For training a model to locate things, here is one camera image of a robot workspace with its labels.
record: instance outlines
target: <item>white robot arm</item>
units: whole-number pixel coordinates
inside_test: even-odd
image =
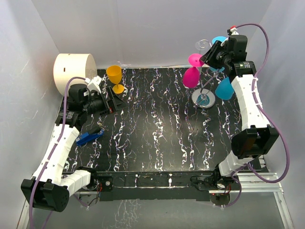
[[[100,86],[102,79],[95,76],[93,79],[86,79],[87,89],[84,90],[83,97],[88,98],[89,93],[96,91],[101,94]],[[48,210],[63,211],[68,204],[68,199],[80,188],[92,184],[94,171],[92,168],[83,168],[76,170],[73,174],[61,178],[62,171],[71,150],[71,147],[77,139],[82,124],[87,120],[85,111],[68,111],[66,113],[66,125],[63,130],[63,135],[59,142],[62,130],[62,112],[59,115],[54,126],[53,134],[47,151],[38,169],[34,172],[31,180],[24,179],[21,185],[23,194],[28,202],[30,202],[31,192],[34,187],[36,178],[44,169],[45,162],[48,162],[45,167],[34,194],[33,206]],[[51,158],[48,160],[54,146],[56,146]]]
[[[251,89],[253,79],[254,77],[252,74],[243,75],[242,77],[235,77],[231,83],[236,93],[242,115],[242,131],[250,129],[251,126],[255,126],[256,128],[267,128],[270,126],[269,121],[257,108],[257,105],[253,99]],[[254,91],[256,93],[258,102],[261,105],[261,100],[256,85]],[[252,161],[253,159],[253,157],[238,159],[233,151],[231,151],[227,158],[219,164],[220,174],[224,177],[230,177],[233,171],[236,171],[238,168]]]

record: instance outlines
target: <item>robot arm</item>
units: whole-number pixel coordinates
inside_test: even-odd
[[[34,199],[33,207],[48,209],[53,211],[63,211],[69,197],[82,187],[93,187],[95,170],[93,168],[80,167],[73,174],[61,178],[62,171],[71,150],[73,143],[80,146],[87,141],[95,139],[103,134],[103,130],[96,129],[79,136],[82,125],[87,121],[87,116],[95,112],[100,114],[112,113],[123,109],[126,104],[112,91],[107,88],[108,100],[101,93],[100,83],[102,79],[95,76],[93,79],[85,79],[86,85],[74,84],[69,89],[69,98],[67,100],[68,108],[65,118],[65,128],[59,142],[62,130],[63,111],[60,110],[55,121],[52,139],[47,148],[46,154],[35,171],[31,179],[24,179],[21,185],[22,192],[26,200],[30,203],[31,193],[36,182],[36,178],[45,167],[41,178],[39,179]],[[52,156],[50,152],[56,146]]]
[[[94,90],[100,94],[99,96],[103,97],[99,87],[101,80],[102,79],[99,76],[94,77],[92,80],[85,80],[88,85],[87,87],[89,93]],[[82,102],[88,101],[88,90],[86,89],[86,94],[80,90],[77,91],[82,98]],[[51,141],[43,160],[41,161],[38,169],[33,174],[31,180],[24,179],[21,185],[24,196],[26,197],[27,201],[30,202],[31,192],[33,190],[36,178],[41,173],[45,162],[48,162],[38,182],[38,186],[34,195],[33,206],[35,208],[54,210],[58,212],[61,212],[66,208],[69,197],[73,195],[77,190],[84,186],[94,185],[94,170],[92,168],[81,167],[73,174],[67,176],[64,179],[61,179],[62,171],[70,149],[80,133],[81,126],[87,121],[87,113],[82,109],[67,111],[66,125],[63,131],[63,135],[60,141],[57,142],[63,127],[62,118],[63,112],[60,111],[55,122]],[[50,152],[55,145],[57,146],[51,158],[48,160]]]
[[[239,35],[233,27],[228,30],[228,35],[227,40],[222,43],[216,41],[201,57],[202,62],[215,69],[224,67],[224,72],[236,93],[242,115],[242,131],[232,138],[230,154],[214,170],[214,184],[219,180],[230,182],[234,171],[256,157],[267,154],[279,136],[257,108],[253,98],[252,83],[256,80],[254,92],[261,105],[257,78],[254,78],[255,65],[252,61],[246,61],[247,37]]]

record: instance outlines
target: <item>white cylinder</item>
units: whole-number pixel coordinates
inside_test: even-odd
[[[61,53],[55,60],[53,75],[57,90],[64,95],[66,84],[72,77],[92,79],[97,76],[96,64],[91,54]],[[75,79],[69,88],[77,83],[85,84],[84,80]]]

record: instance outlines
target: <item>blue tool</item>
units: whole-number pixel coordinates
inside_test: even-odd
[[[76,139],[76,144],[78,146],[82,146],[84,144],[86,144],[89,141],[92,141],[100,136],[102,136],[104,134],[104,130],[102,130],[99,127],[95,127],[91,130],[89,130],[88,132],[84,133],[83,135],[79,136]]]

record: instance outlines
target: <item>floor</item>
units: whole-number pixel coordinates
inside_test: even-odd
[[[48,211],[35,209],[36,228]],[[47,229],[283,229],[273,193],[243,193],[224,210],[195,200],[117,200],[98,202],[87,211],[75,198],[54,212]]]

